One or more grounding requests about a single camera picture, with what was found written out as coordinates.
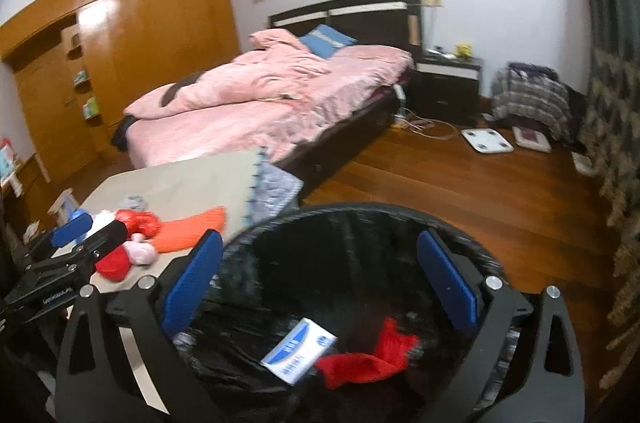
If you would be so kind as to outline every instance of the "black trash bag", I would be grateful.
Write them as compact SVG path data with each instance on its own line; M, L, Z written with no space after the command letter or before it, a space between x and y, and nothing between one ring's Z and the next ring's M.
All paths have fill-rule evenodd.
M434 228L484 275L502 266L462 231L408 208L340 203L265 221L225 248L217 278L176 342L231 422L411 421L465 358L471 339L449 322L416 260ZM420 338L404 373L366 385L324 387L312 370L289 386L260 360L300 321L337 336L338 353L372 353L385 317Z

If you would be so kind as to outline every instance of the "wall socket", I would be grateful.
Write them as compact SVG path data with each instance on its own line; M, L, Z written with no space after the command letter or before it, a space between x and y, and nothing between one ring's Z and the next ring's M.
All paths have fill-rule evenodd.
M422 0L422 5L429 8L442 7L442 0Z

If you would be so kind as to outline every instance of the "tissue box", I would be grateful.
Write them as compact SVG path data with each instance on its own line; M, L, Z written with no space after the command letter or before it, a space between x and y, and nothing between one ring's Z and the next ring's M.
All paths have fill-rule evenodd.
M293 385L334 342L329 331L303 318L260 363Z

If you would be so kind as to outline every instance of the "wooden door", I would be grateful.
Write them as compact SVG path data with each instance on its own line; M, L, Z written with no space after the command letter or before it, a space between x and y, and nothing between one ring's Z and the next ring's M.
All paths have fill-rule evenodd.
M31 137L52 181L64 180L97 158L62 44L25 64L15 79Z
M79 10L78 21L107 126L153 88L239 54L230 0L98 0Z

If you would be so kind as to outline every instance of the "plaid blanket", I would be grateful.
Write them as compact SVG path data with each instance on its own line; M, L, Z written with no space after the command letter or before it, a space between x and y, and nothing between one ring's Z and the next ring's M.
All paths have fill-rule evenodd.
M554 139L571 141L569 94L554 70L510 64L498 74L491 90L495 119L524 116L549 127Z

